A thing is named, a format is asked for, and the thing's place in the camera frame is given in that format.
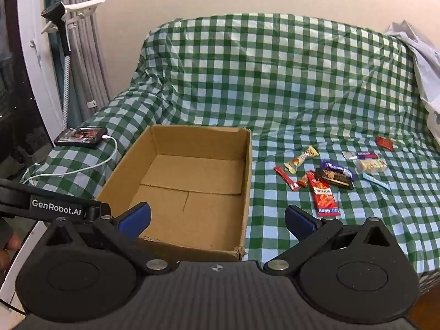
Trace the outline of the person's left hand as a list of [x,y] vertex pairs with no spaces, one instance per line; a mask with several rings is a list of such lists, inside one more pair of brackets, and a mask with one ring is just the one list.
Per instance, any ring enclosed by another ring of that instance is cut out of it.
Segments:
[[22,246],[22,241],[20,237],[14,233],[10,237],[7,246],[0,251],[0,270],[1,272],[4,272],[8,269],[11,262],[11,256],[10,254],[12,252],[16,252],[17,250],[20,250]]

